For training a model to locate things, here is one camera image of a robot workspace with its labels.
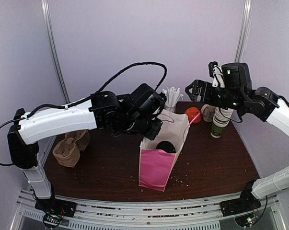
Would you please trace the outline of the pink and white paper bag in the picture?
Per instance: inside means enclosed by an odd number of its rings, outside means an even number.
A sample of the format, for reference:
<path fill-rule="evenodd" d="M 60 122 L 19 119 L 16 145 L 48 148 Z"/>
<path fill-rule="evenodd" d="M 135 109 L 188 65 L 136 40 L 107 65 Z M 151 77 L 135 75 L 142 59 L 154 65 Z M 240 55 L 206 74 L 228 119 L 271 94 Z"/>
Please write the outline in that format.
<path fill-rule="evenodd" d="M 163 110 L 158 118 L 163 124 L 157 137 L 154 140 L 144 138 L 140 143 L 139 186 L 163 192 L 184 146 L 191 123 L 186 114 L 175 114 L 167 110 Z M 155 149 L 161 141 L 171 142 L 176 153 Z"/>

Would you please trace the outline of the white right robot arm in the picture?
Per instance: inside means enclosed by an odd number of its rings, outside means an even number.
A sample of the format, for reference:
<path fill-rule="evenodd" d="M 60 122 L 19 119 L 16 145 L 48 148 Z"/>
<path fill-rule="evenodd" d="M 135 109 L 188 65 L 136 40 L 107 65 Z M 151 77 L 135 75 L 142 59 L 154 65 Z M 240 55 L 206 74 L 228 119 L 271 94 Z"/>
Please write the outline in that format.
<path fill-rule="evenodd" d="M 187 97 L 217 107 L 224 117 L 233 110 L 236 126 L 260 177 L 248 181 L 238 198 L 222 201 L 222 215 L 232 216 L 265 206 L 269 197 L 289 190 L 289 103 L 265 86 L 252 85 L 245 63 L 208 65 L 209 79 L 193 80 Z"/>

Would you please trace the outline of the stack of paper cups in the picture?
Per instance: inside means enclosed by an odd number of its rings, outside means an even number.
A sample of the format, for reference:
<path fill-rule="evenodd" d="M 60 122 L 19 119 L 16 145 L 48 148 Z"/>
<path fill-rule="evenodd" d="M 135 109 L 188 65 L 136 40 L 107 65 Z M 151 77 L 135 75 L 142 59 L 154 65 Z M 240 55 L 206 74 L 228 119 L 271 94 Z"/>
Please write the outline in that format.
<path fill-rule="evenodd" d="M 233 113 L 233 109 L 222 109 L 222 108 L 215 108 L 214 116 L 213 116 L 213 123 L 211 128 L 211 136 L 214 138 L 219 138 L 225 127 L 231 120 L 231 116 Z"/>

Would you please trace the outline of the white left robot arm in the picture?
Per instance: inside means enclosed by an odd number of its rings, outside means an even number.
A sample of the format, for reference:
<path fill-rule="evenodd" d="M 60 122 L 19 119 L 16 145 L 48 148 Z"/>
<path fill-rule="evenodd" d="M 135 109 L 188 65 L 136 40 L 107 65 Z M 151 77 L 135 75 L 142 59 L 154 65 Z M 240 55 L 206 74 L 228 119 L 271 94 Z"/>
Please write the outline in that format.
<path fill-rule="evenodd" d="M 55 198 L 53 185 L 37 161 L 42 139 L 79 130 L 112 128 L 114 136 L 140 134 L 150 140 L 158 135 L 166 96 L 143 83 L 130 94 L 97 92 L 66 105 L 44 104 L 31 112 L 18 109 L 7 134 L 13 164 L 31 185 L 36 203 L 47 214 L 73 216 L 75 203 Z"/>

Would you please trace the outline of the stack of cardboard cup carriers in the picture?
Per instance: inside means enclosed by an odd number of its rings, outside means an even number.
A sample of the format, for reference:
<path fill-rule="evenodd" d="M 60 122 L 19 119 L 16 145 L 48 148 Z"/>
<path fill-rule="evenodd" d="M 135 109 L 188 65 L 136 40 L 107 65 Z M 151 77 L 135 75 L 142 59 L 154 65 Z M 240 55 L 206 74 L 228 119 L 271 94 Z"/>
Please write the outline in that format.
<path fill-rule="evenodd" d="M 74 168 L 80 159 L 81 152 L 85 151 L 89 143 L 90 134 L 88 130 L 69 132 L 53 148 L 52 153 L 60 165 Z"/>

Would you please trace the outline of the single black cup lid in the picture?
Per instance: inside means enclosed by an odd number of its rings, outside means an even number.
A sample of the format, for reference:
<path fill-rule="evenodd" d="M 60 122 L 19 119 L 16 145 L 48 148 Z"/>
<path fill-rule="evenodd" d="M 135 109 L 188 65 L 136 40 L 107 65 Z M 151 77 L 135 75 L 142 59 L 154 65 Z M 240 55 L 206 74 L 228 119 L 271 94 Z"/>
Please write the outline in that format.
<path fill-rule="evenodd" d="M 156 150 L 163 150 L 167 153 L 176 153 L 175 146 L 169 141 L 161 141 L 157 144 Z"/>

